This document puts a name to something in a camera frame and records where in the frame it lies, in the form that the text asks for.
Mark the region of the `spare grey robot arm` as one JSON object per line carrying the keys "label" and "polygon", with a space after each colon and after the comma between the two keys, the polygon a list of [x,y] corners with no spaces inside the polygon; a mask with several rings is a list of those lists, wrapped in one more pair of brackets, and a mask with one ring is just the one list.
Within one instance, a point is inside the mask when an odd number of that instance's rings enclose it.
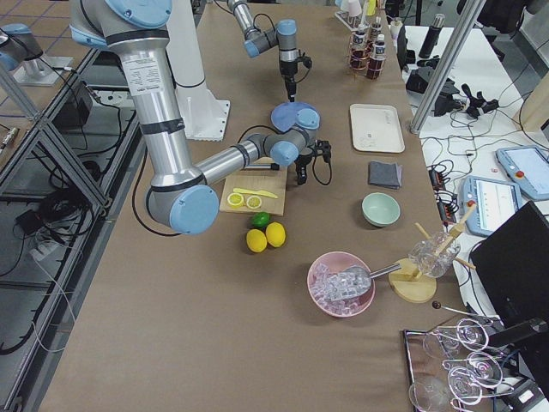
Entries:
{"label": "spare grey robot arm", "polygon": [[1,27],[1,65],[24,86],[52,86],[59,70],[73,58],[48,56],[30,28],[22,23]]}

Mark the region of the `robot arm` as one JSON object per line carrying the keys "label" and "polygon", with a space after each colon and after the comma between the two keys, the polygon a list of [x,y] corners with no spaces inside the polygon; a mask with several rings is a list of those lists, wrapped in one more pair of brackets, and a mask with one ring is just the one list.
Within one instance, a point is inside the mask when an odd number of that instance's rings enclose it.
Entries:
{"label": "robot arm", "polygon": [[270,18],[271,28],[261,29],[257,23],[258,15],[253,16],[247,1],[227,1],[230,13],[238,22],[244,35],[244,49],[250,58],[277,48],[279,53],[279,70],[287,91],[287,98],[294,102],[297,95],[296,79],[299,65],[307,70],[312,67],[312,59],[297,46],[297,23],[293,19],[283,19],[276,24]]}
{"label": "robot arm", "polygon": [[214,183],[263,157],[290,166],[316,144],[319,114],[297,108],[288,128],[191,159],[187,132],[221,125],[227,115],[206,85],[188,1],[74,1],[69,27],[75,42],[118,56],[154,168],[145,206],[176,233],[202,233],[214,223]]}

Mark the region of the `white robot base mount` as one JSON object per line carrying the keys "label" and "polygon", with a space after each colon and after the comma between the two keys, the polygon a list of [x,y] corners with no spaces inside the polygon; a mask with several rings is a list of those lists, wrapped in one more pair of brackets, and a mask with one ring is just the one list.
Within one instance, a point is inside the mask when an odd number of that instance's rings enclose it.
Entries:
{"label": "white robot base mount", "polygon": [[185,135],[190,140],[220,142],[230,102],[216,99],[206,83],[190,1],[172,2],[167,29],[170,41],[166,51]]}

